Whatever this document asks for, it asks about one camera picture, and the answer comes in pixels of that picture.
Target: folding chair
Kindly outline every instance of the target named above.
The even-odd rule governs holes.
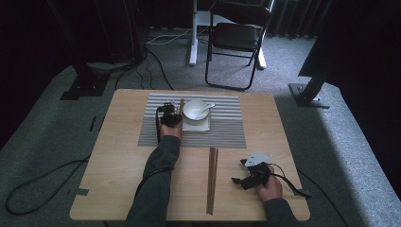
[[[232,23],[217,23],[216,26],[214,26],[215,15],[221,16]],[[215,3],[210,12],[209,44],[207,48],[205,73],[205,81],[208,85],[240,91],[247,90],[252,86],[256,62],[258,61],[259,50],[265,37],[269,18],[269,10],[261,5],[248,5],[222,1],[217,1]],[[214,52],[214,49],[228,49],[250,52],[252,54],[251,56],[245,56],[221,52],[218,53]],[[247,66],[250,66],[251,62],[254,61],[248,86],[235,87],[209,82],[209,63],[212,60],[212,54],[250,59]]]

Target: person's left hand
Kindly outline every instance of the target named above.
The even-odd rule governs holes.
[[[174,128],[170,128],[167,125],[162,125],[160,128],[160,138],[163,138],[165,135],[173,135],[178,137],[181,140],[181,131],[183,129],[183,121],[180,121]]]

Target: floor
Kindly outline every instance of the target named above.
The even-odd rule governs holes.
[[[151,37],[180,30],[152,31]],[[204,82],[206,45],[200,35],[198,62],[190,66],[186,36],[170,41],[157,39],[148,44],[148,57],[137,68],[111,74],[103,96],[82,96],[79,100],[60,100],[76,77],[70,66],[54,77],[26,120],[0,152],[0,201],[5,204],[12,189],[33,177],[72,160],[82,160],[92,151],[100,123],[94,117],[105,116],[116,88],[185,91],[223,91]],[[310,78],[298,72],[314,44],[314,39],[267,37],[263,43],[268,68],[258,70],[247,93],[273,94],[288,143],[305,189],[313,193],[308,200],[311,218],[303,226],[399,226],[401,202],[393,192],[369,147],[355,118],[343,101],[340,90],[325,84],[319,97],[329,109],[298,107],[288,88],[290,83],[308,83]],[[238,70],[233,61],[215,60],[211,72],[222,82],[244,82],[248,73]],[[118,65],[94,62],[98,70]],[[46,201],[67,179],[77,164],[66,166],[50,176],[17,191],[10,205],[18,211],[29,210]],[[103,221],[75,221],[69,218],[85,165],[44,207],[22,216],[0,211],[1,226],[104,226]],[[121,221],[108,221],[109,226],[122,226]],[[259,226],[260,223],[197,223],[194,226]]]

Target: white plate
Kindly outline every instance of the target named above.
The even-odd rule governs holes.
[[[191,125],[186,122],[186,118],[183,117],[183,131],[209,131],[210,130],[210,112],[201,121],[199,125]]]

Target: striped placemat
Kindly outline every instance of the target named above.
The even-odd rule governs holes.
[[[171,102],[176,107],[181,99],[185,102],[198,99],[206,103],[216,103],[210,109],[209,131],[183,131],[182,147],[189,148],[246,148],[242,114],[238,96],[209,96],[187,94],[155,94],[148,95],[144,121],[139,135],[138,146],[156,147],[157,134],[155,115],[158,107]]]

